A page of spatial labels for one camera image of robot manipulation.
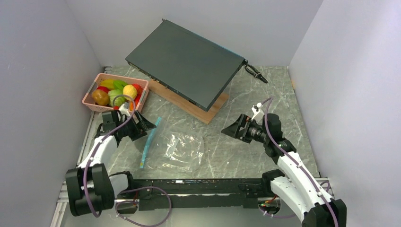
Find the red apple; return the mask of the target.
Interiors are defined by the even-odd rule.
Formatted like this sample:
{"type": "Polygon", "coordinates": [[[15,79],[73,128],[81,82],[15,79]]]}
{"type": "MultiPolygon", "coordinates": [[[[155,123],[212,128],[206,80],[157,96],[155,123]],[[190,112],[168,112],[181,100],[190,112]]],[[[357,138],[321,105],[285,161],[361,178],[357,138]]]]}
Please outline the red apple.
{"type": "Polygon", "coordinates": [[[97,89],[97,90],[104,91],[105,93],[108,93],[108,92],[109,92],[109,89],[108,89],[107,87],[104,87],[104,86],[98,86],[96,89],[97,89]]]}

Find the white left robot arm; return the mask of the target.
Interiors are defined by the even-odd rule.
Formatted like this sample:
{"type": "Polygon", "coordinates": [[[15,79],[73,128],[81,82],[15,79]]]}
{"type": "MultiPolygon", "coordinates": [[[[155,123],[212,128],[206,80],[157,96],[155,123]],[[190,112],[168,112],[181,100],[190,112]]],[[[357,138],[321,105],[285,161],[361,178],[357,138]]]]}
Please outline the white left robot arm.
{"type": "Polygon", "coordinates": [[[93,214],[99,217],[103,210],[114,207],[115,198],[131,198],[136,192],[134,179],[129,171],[108,174],[106,164],[117,150],[121,140],[132,141],[147,135],[156,128],[138,111],[112,110],[101,114],[94,145],[78,167],[65,174],[70,211],[73,216],[93,214]]]}

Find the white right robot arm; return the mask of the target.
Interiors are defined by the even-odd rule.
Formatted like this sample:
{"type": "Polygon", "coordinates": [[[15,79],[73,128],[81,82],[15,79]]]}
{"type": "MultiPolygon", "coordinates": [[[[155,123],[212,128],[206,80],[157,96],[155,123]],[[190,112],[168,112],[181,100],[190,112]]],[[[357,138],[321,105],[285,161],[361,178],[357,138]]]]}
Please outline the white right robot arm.
{"type": "Polygon", "coordinates": [[[283,137],[279,116],[268,113],[258,124],[245,114],[221,132],[229,137],[250,143],[263,144],[265,153],[279,167],[262,175],[261,192],[277,195],[299,218],[303,227],[344,227],[347,207],[335,199],[313,178],[296,148],[283,137]]]}

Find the yellow lemon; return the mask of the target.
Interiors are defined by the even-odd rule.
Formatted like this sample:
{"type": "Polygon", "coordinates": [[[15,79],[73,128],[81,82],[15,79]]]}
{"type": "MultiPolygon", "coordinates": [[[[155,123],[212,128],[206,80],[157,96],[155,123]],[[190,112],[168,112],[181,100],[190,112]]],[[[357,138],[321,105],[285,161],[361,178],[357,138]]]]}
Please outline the yellow lemon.
{"type": "Polygon", "coordinates": [[[137,89],[136,89],[133,85],[126,85],[126,86],[124,86],[124,88],[123,88],[123,90],[122,90],[122,93],[123,93],[125,96],[128,96],[128,97],[130,97],[130,98],[132,98],[132,99],[135,99],[136,96],[138,95],[138,91],[137,91],[137,89]]]}

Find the brown potato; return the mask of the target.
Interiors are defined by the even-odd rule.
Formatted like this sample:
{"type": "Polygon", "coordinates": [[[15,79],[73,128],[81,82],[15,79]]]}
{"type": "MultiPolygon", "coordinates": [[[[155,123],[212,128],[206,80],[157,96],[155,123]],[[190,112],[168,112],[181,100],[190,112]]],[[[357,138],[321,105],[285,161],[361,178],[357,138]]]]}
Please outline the brown potato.
{"type": "Polygon", "coordinates": [[[109,95],[103,90],[96,89],[91,93],[92,99],[96,104],[101,106],[107,106],[109,104],[110,98],[109,95]]]}

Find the red tomato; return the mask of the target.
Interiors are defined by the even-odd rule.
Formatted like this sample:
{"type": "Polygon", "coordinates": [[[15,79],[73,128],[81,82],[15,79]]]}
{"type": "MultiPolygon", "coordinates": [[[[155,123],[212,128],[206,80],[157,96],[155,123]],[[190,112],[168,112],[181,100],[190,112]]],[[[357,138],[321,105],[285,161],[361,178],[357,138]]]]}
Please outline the red tomato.
{"type": "Polygon", "coordinates": [[[139,84],[132,84],[137,90],[137,96],[141,96],[143,88],[139,84]]]}

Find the clear zip top bag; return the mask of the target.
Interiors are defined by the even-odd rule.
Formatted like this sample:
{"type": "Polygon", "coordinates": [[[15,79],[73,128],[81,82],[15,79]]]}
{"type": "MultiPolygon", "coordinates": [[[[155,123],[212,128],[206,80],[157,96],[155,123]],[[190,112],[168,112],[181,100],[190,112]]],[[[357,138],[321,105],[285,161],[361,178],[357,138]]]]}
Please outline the clear zip top bag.
{"type": "Polygon", "coordinates": [[[158,117],[147,137],[140,169],[191,173],[204,155],[204,139],[198,132],[178,127],[158,117]]]}

